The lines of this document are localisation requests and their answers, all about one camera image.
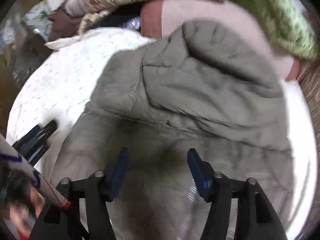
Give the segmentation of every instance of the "mattress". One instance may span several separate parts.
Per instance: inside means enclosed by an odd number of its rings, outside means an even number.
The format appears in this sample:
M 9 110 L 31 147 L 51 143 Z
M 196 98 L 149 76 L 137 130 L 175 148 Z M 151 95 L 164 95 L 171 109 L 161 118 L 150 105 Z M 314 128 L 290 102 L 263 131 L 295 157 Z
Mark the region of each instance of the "mattress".
M 136 49 L 152 41 L 130 30 L 100 28 L 47 44 L 57 51 L 33 73 L 17 96 L 9 115 L 7 141 L 13 144 L 36 124 L 56 119 L 59 127 L 49 139 L 51 147 L 36 164 L 36 169 L 50 179 L 61 145 L 90 100 L 110 57 L 116 51 Z M 281 81 L 281 85 L 287 104 L 295 181 L 289 226 L 285 230 L 288 239 L 293 240 L 313 201 L 317 155 L 310 113 L 299 84 Z

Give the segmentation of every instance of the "pink pillow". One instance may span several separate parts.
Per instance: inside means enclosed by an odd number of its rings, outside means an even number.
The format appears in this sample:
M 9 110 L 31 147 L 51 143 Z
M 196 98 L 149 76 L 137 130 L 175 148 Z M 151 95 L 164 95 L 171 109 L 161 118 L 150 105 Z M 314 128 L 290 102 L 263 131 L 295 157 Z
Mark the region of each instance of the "pink pillow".
M 297 78 L 300 62 L 280 46 L 272 46 L 257 20 L 241 6 L 206 0 L 156 0 L 141 10 L 141 33 L 150 38 L 169 36 L 186 20 L 194 18 L 221 22 L 264 56 L 279 78 Z

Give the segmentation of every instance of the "metal screw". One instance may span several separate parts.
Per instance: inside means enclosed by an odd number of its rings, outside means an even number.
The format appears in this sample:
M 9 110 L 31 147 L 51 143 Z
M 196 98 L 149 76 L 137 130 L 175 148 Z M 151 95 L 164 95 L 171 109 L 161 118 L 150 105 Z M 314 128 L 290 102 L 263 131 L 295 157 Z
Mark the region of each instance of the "metal screw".
M 101 178 L 101 177 L 103 177 L 103 175 L 104 175 L 103 171 L 96 171 L 96 172 L 94 173 L 94 176 L 95 176 L 96 178 Z
M 61 182 L 61 184 L 66 185 L 69 183 L 69 181 L 70 181 L 69 178 L 63 178 L 60 182 Z
M 248 179 L 248 182 L 252 185 L 256 184 L 257 183 L 257 180 L 255 178 L 249 178 Z
M 216 171 L 216 172 L 214 173 L 214 176 L 215 176 L 216 178 L 220 179 L 220 178 L 223 177 L 223 174 L 222 174 L 220 171 Z

